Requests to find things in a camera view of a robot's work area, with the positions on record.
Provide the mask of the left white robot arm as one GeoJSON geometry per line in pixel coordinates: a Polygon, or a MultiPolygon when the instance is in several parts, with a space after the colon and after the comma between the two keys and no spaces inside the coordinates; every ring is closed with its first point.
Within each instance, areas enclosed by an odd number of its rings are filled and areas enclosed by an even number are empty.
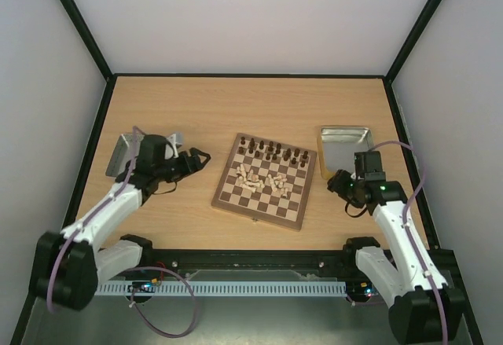
{"type": "Polygon", "coordinates": [[[82,218],[60,232],[39,238],[29,290],[44,298],[49,312],[57,306],[82,310],[97,288],[116,275],[152,259],[152,241],[127,234],[105,248],[105,240],[127,217],[158,193],[162,183],[178,184],[202,171],[210,154],[196,148],[182,151],[182,136],[143,134],[134,129],[121,136],[107,174],[111,189],[82,218]]]}

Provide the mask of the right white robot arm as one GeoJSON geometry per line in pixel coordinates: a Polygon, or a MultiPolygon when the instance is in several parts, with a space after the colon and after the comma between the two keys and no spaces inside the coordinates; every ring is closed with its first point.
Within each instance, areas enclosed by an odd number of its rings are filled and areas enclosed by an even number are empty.
{"type": "Polygon", "coordinates": [[[390,250],[385,255],[373,237],[353,237],[343,246],[343,268],[367,276],[388,308],[388,322],[400,344],[454,340],[461,324],[465,297],[449,286],[421,242],[402,185],[389,181],[377,151],[357,152],[354,172],[339,170],[329,191],[347,206],[368,213],[383,232],[390,250]]]}

